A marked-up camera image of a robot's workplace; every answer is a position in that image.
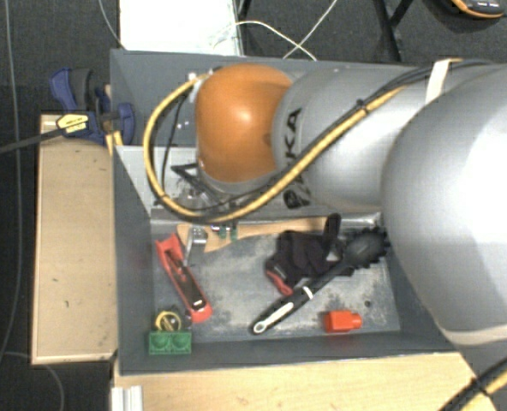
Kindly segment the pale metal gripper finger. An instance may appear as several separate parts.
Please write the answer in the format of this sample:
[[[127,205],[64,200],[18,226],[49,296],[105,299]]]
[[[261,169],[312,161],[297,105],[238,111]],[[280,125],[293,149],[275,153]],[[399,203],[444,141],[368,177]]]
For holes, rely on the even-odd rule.
[[[193,225],[188,230],[188,238],[185,242],[184,265],[193,267],[199,265],[203,259],[207,244],[207,233],[204,228]]]

